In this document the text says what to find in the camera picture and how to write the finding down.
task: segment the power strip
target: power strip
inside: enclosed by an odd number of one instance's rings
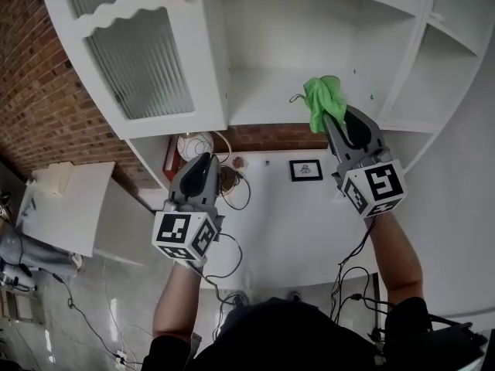
[[[117,351],[117,357],[115,357],[115,368],[119,371],[125,371],[126,365],[124,362],[127,361],[127,355],[121,350]]]

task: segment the human arm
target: human arm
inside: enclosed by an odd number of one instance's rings
[[[171,335],[190,345],[193,334],[201,277],[192,269],[174,263],[172,273],[156,305],[153,338]]]
[[[418,256],[392,213],[377,216],[370,233],[388,302],[398,305],[411,297],[423,298],[423,273]]]

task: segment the person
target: person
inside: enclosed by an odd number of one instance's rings
[[[389,308],[387,339],[431,330],[418,257],[392,213],[370,232]],[[155,310],[143,371],[155,369],[373,369],[376,346],[302,301],[271,299],[235,308],[217,340],[189,358],[200,277],[176,263]]]

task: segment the white wall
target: white wall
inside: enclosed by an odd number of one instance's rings
[[[396,212],[420,257],[431,313],[495,306],[494,176],[495,37],[458,111],[409,172]],[[495,314],[489,320],[495,328]]]

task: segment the framed picture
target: framed picture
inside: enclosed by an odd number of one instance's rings
[[[322,168],[318,159],[302,159],[289,161],[293,182],[310,182],[323,180]]]

